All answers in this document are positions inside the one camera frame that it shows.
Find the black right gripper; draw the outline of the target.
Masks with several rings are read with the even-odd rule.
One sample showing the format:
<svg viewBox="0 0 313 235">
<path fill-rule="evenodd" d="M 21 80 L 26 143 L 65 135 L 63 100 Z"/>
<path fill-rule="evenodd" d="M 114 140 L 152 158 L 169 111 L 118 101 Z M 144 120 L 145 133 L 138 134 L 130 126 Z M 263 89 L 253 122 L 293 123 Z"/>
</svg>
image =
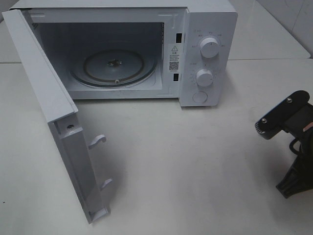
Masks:
<svg viewBox="0 0 313 235">
<path fill-rule="evenodd" d="M 313 189 L 313 106 L 306 104 L 287 120 L 288 132 L 299 142 L 300 150 L 283 180 L 276 186 L 289 198 Z"/>
</svg>

